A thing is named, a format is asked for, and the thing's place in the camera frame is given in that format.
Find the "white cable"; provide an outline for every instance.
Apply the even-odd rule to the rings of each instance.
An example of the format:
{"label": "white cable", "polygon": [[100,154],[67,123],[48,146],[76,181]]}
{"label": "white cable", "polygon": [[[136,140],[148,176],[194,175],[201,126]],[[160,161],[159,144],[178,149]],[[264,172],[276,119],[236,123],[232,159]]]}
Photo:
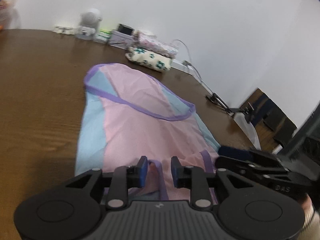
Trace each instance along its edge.
{"label": "white cable", "polygon": [[202,77],[201,77],[199,71],[198,71],[198,70],[196,69],[196,67],[193,65],[192,59],[191,59],[191,54],[190,54],[190,51],[189,51],[188,46],[187,46],[183,41],[178,40],[178,39],[175,39],[175,40],[171,41],[171,43],[174,42],[174,41],[180,41],[180,42],[186,47],[187,53],[188,53],[188,57],[189,57],[189,63],[191,64],[191,67],[192,67],[193,70],[196,72],[196,74],[197,74],[200,82],[201,82],[202,84],[204,84],[204,85],[207,87],[207,89],[213,94],[212,90],[203,82]]}

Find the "wooden table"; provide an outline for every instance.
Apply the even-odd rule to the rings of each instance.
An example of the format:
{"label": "wooden table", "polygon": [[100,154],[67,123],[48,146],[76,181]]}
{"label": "wooden table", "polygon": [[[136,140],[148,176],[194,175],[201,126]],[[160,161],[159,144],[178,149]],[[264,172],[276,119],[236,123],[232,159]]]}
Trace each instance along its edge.
{"label": "wooden table", "polygon": [[232,118],[207,102],[207,91],[176,69],[132,65],[125,51],[38,30],[0,33],[0,239],[20,239],[13,212],[24,199],[74,174],[84,111],[83,78],[98,63],[119,62],[160,80],[197,112],[222,145],[252,144]]}

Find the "pink and blue garment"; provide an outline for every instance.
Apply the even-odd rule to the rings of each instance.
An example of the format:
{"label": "pink and blue garment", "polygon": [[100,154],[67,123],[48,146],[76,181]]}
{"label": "pink and blue garment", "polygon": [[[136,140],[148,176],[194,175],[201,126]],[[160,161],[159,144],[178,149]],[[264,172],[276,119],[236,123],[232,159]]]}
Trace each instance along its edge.
{"label": "pink and blue garment", "polygon": [[146,186],[137,196],[158,192],[160,200],[190,198],[177,189],[171,157],[183,166],[214,172],[220,145],[196,114],[196,108],[158,80],[119,63],[92,67],[84,78],[86,107],[78,141],[76,175],[92,168],[112,172],[149,161]]}

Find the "light blue fabric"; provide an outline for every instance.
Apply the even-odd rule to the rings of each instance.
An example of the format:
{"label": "light blue fabric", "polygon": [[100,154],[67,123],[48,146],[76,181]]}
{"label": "light blue fabric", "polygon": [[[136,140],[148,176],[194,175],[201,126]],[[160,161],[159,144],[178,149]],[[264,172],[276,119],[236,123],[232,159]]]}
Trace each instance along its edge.
{"label": "light blue fabric", "polygon": [[[109,80],[100,71],[90,79],[89,85],[117,96]],[[103,128],[104,118],[105,111],[99,97],[86,92],[86,107],[78,140],[75,175],[92,168],[102,168],[104,149],[107,145]]]}
{"label": "light blue fabric", "polygon": [[[185,105],[179,98],[177,98],[175,95],[171,94],[169,91],[167,91],[164,88],[162,88],[162,91],[163,91],[164,95],[167,97],[168,101],[170,102],[170,105],[171,105],[172,109],[174,110],[175,114],[184,114],[186,111],[188,111],[188,106]],[[204,122],[202,122],[202,120],[198,116],[198,114],[193,113],[193,116],[197,121],[199,130],[201,131],[201,133],[204,137],[204,140],[216,152],[218,152],[218,150],[220,148],[220,144],[214,139],[214,137],[210,133],[209,129],[206,127]]]}

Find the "cream pouch with green pattern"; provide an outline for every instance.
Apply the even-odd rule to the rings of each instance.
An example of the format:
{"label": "cream pouch with green pattern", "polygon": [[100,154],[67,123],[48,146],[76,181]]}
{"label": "cream pouch with green pattern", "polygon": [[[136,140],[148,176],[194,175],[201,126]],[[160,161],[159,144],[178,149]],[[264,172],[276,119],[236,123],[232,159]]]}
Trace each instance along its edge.
{"label": "cream pouch with green pattern", "polygon": [[152,51],[142,48],[128,48],[128,53],[125,54],[128,60],[133,63],[154,69],[159,72],[169,71],[171,68],[172,59],[156,54]]}

